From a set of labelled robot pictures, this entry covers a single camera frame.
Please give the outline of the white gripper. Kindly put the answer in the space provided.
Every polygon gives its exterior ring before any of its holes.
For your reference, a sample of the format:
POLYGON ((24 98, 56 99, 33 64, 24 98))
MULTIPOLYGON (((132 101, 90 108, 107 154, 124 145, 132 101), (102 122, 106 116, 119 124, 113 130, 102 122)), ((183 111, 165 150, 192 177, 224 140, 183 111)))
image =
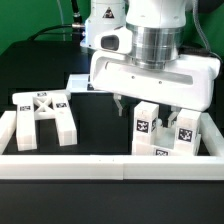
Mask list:
POLYGON ((181 53, 182 32, 129 24, 95 38, 91 84, 114 93, 119 116, 121 95, 171 105, 169 128, 180 108, 204 111, 210 106, 221 62, 214 56, 181 53))

